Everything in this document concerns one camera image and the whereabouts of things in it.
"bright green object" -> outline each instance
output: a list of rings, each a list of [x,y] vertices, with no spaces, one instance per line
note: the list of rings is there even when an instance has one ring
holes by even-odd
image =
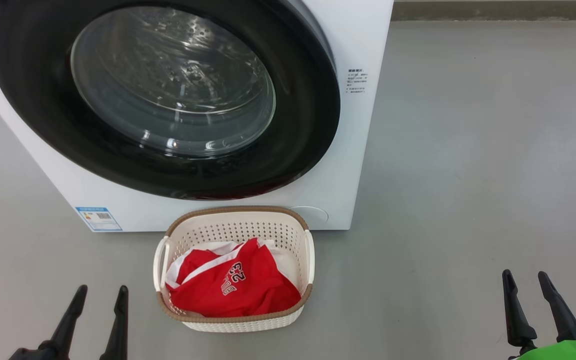
[[[524,353],[520,360],[576,360],[576,340],[566,340],[554,345],[536,348]]]

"brown basket rim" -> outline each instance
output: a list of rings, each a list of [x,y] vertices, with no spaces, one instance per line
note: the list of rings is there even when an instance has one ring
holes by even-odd
[[[225,213],[237,213],[237,212],[272,212],[272,213],[281,213],[290,215],[291,217],[295,218],[301,227],[304,230],[308,230],[308,225],[304,218],[302,218],[297,212],[293,210],[286,209],[285,207],[279,206],[228,206],[228,207],[215,207],[212,209],[205,209],[205,210],[196,210],[192,212],[188,212],[181,216],[180,218],[176,219],[166,231],[165,236],[170,237],[174,230],[179,226],[179,224],[187,221],[188,219],[199,217],[202,215],[212,215],[212,214],[225,214]],[[157,291],[157,300],[159,305],[163,309],[163,311],[167,314],[167,316],[175,319],[176,321],[181,322],[194,322],[199,324],[233,324],[233,323],[242,323],[242,322],[256,322],[256,321],[267,321],[269,319],[276,319],[281,317],[286,317],[297,310],[299,310],[308,298],[311,296],[311,291],[313,290],[313,284],[308,284],[306,287],[306,291],[304,291],[303,296],[301,296],[301,300],[298,303],[293,305],[288,310],[283,310],[279,312],[271,312],[269,314],[263,315],[253,315],[253,316],[240,316],[240,317],[194,317],[194,316],[182,316],[174,313],[169,307],[166,305],[166,301],[164,300],[164,296],[161,291]]]

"floor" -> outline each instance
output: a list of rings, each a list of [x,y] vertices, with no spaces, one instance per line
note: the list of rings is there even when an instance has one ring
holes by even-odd
[[[295,324],[223,335],[169,319],[151,282],[160,237],[92,234],[0,119],[0,359],[50,337],[83,283],[73,359],[105,350],[121,284],[130,359],[505,359],[506,268],[552,344],[538,271],[576,314],[576,22],[391,26],[354,223],[315,234]]]

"laundry basket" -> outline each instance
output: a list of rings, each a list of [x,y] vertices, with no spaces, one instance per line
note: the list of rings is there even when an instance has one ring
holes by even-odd
[[[169,266],[192,246],[204,242],[244,242],[274,239],[279,248],[294,255],[301,300],[288,310],[241,317],[203,317],[174,306],[165,285]],[[238,206],[190,212],[178,218],[166,231],[155,252],[153,281],[159,304],[172,319],[193,330],[211,333],[246,333],[292,324],[302,313],[313,289],[315,250],[313,236],[299,214],[283,207]]]

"front-loading washing machine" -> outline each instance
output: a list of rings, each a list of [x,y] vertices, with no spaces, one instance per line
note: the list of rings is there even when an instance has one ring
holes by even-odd
[[[92,231],[350,228],[393,0],[0,0],[0,115]]]

